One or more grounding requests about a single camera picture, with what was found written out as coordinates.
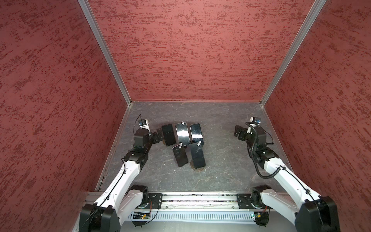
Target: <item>gray marble floor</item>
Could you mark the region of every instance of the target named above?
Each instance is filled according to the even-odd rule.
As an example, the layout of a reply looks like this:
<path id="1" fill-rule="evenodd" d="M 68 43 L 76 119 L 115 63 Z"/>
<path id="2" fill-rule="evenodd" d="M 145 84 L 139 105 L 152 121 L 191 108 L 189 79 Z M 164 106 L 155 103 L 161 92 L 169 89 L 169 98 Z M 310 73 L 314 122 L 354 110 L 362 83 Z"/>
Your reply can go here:
<path id="1" fill-rule="evenodd" d="M 275 140 L 271 149 L 288 164 L 275 133 L 272 133 L 272 125 L 260 105 L 198 102 L 135 102 L 101 190 L 107 189 L 121 168 L 120 159 L 132 148 L 132 128 L 139 114 L 142 114 L 142 119 L 149 120 L 151 131 L 172 123 L 176 133 L 176 123 L 184 121 L 188 126 L 200 123 L 205 142 L 203 152 L 206 167 L 200 172 L 194 171 L 189 163 L 178 167 L 172 152 L 173 146 L 166 147 L 160 142 L 152 146 L 147 163 L 134 180 L 135 184 L 148 186 L 150 191 L 229 192 L 250 192 L 255 186 L 267 184 L 277 192 L 284 192 L 276 180 L 264 180 L 256 174 L 246 144 L 233 136 L 236 124 L 244 126 L 252 116 L 262 118 L 261 126 Z"/>

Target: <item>aluminum frame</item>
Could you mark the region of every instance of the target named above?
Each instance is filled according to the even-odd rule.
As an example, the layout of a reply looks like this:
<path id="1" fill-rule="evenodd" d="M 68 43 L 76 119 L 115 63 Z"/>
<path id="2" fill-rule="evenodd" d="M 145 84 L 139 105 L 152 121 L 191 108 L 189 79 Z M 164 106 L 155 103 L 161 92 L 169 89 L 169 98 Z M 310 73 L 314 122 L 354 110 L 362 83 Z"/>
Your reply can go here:
<path id="1" fill-rule="evenodd" d="M 278 148 L 280 154 L 283 154 L 283 157 L 286 157 L 285 160 L 284 160 L 285 165 L 292 171 L 292 167 L 291 167 L 290 161 L 287 159 L 287 155 L 286 155 L 286 153 L 285 153 L 285 151 L 284 151 L 284 149 L 282 147 L 281 142 L 279 141 L 279 138 L 278 138 L 278 135 L 276 133 L 276 130 L 274 129 L 273 124 L 270 121 L 269 116 L 268 116 L 267 111 L 265 110 L 264 106 L 262 106 L 262 110 L 263 110 L 264 116 L 268 119 L 267 120 L 268 128 L 270 127 L 270 128 L 273 129 L 271 131 L 273 141 L 275 142 L 275 145 L 277 145 L 277 148 Z"/>
<path id="2" fill-rule="evenodd" d="M 283 73 L 285 72 L 287 66 L 291 62 L 292 58 L 294 57 L 296 51 L 299 49 L 301 43 L 303 42 L 305 36 L 308 34 L 308 31 L 312 27 L 314 21 L 316 20 L 319 12 L 321 11 L 322 7 L 325 5 L 326 0 L 315 0 L 311 9 L 308 12 L 303 24 L 301 25 L 298 33 L 295 36 L 294 41 L 292 42 L 289 50 L 286 53 L 285 58 L 283 59 L 280 67 L 278 68 L 275 76 L 273 77 L 271 83 L 269 84 L 267 90 L 265 91 L 260 104 L 264 106 L 270 95 L 272 94 L 274 88 L 276 87 L 278 81 L 281 79 Z"/>
<path id="3" fill-rule="evenodd" d="M 90 28 L 93 31 L 93 34 L 99 44 L 99 47 L 101 48 L 102 53 L 104 57 L 106 58 L 108 66 L 111 69 L 113 76 L 115 77 L 115 80 L 121 90 L 123 97 L 125 98 L 126 103 L 128 105 L 131 105 L 131 98 L 129 96 L 129 92 L 126 89 L 124 81 L 121 78 L 121 74 L 115 64 L 115 61 L 111 55 L 111 52 L 109 51 L 106 41 L 104 40 L 103 34 L 101 30 L 99 29 L 98 23 L 95 20 L 95 17 L 89 5 L 89 2 L 87 0 L 78 0 L 78 2 L 81 6 L 82 11 L 84 12 L 84 15 L 86 17 L 86 20 L 89 23 Z"/>
<path id="4" fill-rule="evenodd" d="M 132 105 L 128 105 L 128 107 L 126 108 L 124 117 L 122 118 L 120 127 L 117 130 L 117 134 L 115 136 L 114 142 L 112 143 L 111 150 L 109 151 L 108 157 L 106 159 L 106 163 L 104 164 L 103 170 L 102 170 L 101 175 L 100 175 L 99 180 L 98 180 L 98 183 L 95 187 L 95 191 L 99 191 L 100 188 L 101 188 L 101 185 L 104 184 L 104 177 L 108 173 L 109 166 L 112 163 L 112 159 L 113 159 L 113 156 L 114 156 L 114 154 L 117 150 L 118 143 L 121 139 L 122 134 L 124 133 L 124 129 L 125 129 L 126 123 L 128 121 L 129 115 L 130 115 L 131 107 L 132 107 Z"/>
<path id="5" fill-rule="evenodd" d="M 103 192 L 89 192 L 83 205 L 93 204 Z M 215 211 L 215 212 L 259 212 L 264 209 L 239 209 L 237 194 L 246 192 L 149 192 L 162 193 L 161 208 L 159 211 Z M 279 196 L 293 202 L 288 193 L 276 193 Z"/>

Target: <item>red textured wall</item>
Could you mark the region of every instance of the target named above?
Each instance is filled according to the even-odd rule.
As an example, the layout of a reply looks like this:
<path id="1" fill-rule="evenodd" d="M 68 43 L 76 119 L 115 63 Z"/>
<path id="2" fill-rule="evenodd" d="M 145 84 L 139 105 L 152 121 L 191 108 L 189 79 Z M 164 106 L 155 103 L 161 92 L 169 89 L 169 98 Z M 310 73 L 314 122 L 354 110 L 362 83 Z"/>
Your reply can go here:
<path id="1" fill-rule="evenodd" d="M 313 0 L 90 0 L 133 100 L 259 101 Z"/>
<path id="2" fill-rule="evenodd" d="M 266 104 L 294 172 L 371 231 L 371 1 L 327 0 Z"/>
<path id="3" fill-rule="evenodd" d="M 126 103 L 76 0 L 0 9 L 0 231 L 69 231 Z"/>

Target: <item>vented aluminum channel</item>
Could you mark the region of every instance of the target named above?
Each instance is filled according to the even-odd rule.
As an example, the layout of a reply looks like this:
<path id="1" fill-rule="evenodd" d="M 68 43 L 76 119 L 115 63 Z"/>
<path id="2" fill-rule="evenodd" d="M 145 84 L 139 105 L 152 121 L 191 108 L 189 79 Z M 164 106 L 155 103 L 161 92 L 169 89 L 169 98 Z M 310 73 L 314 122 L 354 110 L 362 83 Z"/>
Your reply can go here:
<path id="1" fill-rule="evenodd" d="M 152 210 L 151 216 L 156 215 L 157 210 Z M 128 216 L 127 220 L 132 221 L 148 221 L 149 219 L 132 219 L 133 212 Z M 178 222 L 223 222 L 223 223 L 241 223 L 255 224 L 254 212 L 236 212 L 236 211 L 159 211 L 153 221 L 178 221 Z"/>

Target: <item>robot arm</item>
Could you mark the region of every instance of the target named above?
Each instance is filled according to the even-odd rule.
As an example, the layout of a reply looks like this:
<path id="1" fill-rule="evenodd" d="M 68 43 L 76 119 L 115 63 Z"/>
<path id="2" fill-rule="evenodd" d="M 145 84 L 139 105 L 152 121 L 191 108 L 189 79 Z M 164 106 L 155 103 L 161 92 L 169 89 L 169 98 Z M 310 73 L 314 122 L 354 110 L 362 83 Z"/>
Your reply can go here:
<path id="1" fill-rule="evenodd" d="M 94 202 L 86 204 L 80 213 L 79 232 L 120 231 L 121 225 L 133 209 L 148 202 L 148 188 L 130 185 L 148 160 L 148 152 L 161 138 L 151 133 L 141 121 L 140 129 L 134 134 L 133 149 L 122 159 L 122 167 L 110 186 Z"/>
<path id="2" fill-rule="evenodd" d="M 249 156 L 258 175 L 275 178 L 294 202 L 277 194 L 267 185 L 253 189 L 251 200 L 257 207 L 269 206 L 292 222 L 298 232 L 340 231 L 337 207 L 330 197 L 322 197 L 286 167 L 266 142 L 266 132 L 259 126 L 260 119 L 252 117 L 243 128 L 236 125 L 234 135 L 247 143 Z M 258 165 L 268 172 L 263 176 Z"/>

